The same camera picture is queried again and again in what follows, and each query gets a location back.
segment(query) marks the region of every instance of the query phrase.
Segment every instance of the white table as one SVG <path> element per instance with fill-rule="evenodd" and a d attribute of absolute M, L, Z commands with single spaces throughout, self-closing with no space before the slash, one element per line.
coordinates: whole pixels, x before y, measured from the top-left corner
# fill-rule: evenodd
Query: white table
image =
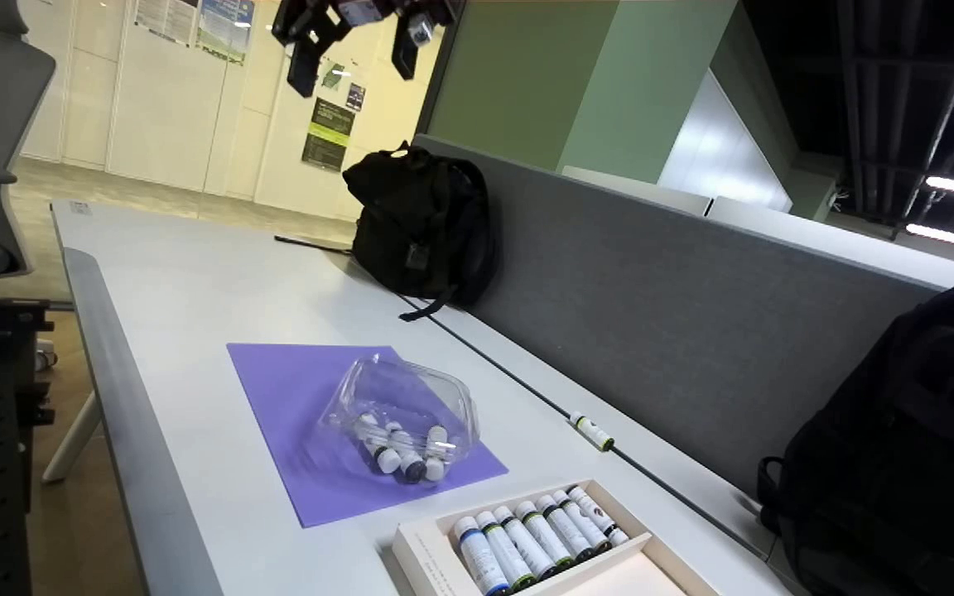
<path fill-rule="evenodd" d="M 592 450 L 434 320 L 402 320 L 408 305 L 352 273 L 349 258 L 127 210 L 55 201 L 53 213 L 150 593 L 408 593 L 389 554 L 402 524 L 581 477 L 608 488 L 719 593 L 787 593 L 751 550 L 618 457 Z M 565 407 L 605 418 L 647 468 L 704 495 L 714 518 L 763 541 L 730 482 L 480 320 L 457 311 L 445 320 L 514 357 L 520 375 L 561 391 Z M 470 388 L 484 444 L 510 473 L 306 529 L 249 412 L 230 340 L 390 343 L 408 362 L 440 369 Z"/>

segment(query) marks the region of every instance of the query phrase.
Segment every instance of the green wall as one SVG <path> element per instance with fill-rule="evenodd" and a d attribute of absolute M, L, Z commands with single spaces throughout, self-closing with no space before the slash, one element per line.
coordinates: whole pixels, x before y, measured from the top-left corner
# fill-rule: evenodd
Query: green wall
<path fill-rule="evenodd" d="M 734 0 L 618 0 L 561 167 L 657 181 Z"/>
<path fill-rule="evenodd" d="M 431 136 L 556 168 L 615 0 L 470 0 Z"/>
<path fill-rule="evenodd" d="M 840 158 L 802 152 L 784 175 L 784 193 L 794 201 L 787 213 L 799 220 L 824 222 L 838 193 Z"/>
<path fill-rule="evenodd" d="M 754 146 L 764 152 L 779 180 L 787 180 L 799 156 L 794 134 L 784 119 L 771 69 L 754 41 L 754 29 L 745 10 L 734 10 L 733 23 L 722 33 L 722 43 L 711 56 L 711 72 L 738 109 Z"/>

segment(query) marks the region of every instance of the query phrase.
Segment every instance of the poster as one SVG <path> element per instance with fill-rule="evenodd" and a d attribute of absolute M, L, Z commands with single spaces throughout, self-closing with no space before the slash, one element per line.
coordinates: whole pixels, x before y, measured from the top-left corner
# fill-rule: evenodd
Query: poster
<path fill-rule="evenodd" d="M 302 162 L 342 173 L 352 125 L 354 125 L 352 109 L 333 107 L 327 99 L 315 99 Z"/>
<path fill-rule="evenodd" d="M 135 23 L 173 43 L 193 43 L 198 0 L 139 0 Z"/>
<path fill-rule="evenodd" d="M 230 63 L 244 63 L 251 33 L 251 0 L 203 0 L 198 46 Z"/>

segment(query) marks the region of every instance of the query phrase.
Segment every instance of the clear plastic bag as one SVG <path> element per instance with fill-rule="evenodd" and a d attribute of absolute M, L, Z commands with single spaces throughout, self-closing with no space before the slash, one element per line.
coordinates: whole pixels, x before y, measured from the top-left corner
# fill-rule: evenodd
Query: clear plastic bag
<path fill-rule="evenodd" d="M 390 356 L 349 369 L 322 427 L 402 482 L 445 481 L 480 439 L 466 385 Z"/>

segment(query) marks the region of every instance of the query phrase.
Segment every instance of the white box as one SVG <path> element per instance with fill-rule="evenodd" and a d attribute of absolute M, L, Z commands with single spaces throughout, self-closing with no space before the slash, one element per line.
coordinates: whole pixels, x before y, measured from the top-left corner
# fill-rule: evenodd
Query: white box
<path fill-rule="evenodd" d="M 459 518 L 476 518 L 480 511 L 514 508 L 539 495 L 553 495 L 574 482 L 517 495 L 510 499 L 457 511 L 434 520 L 404 524 L 390 542 L 418 596 L 480 596 L 459 554 L 452 542 L 452 525 Z M 629 533 L 627 542 L 570 565 L 550 578 L 539 578 L 522 596 L 704 596 L 711 585 L 689 570 L 649 525 L 644 525 L 624 505 L 615 505 L 598 482 L 581 481 L 581 488 Z"/>

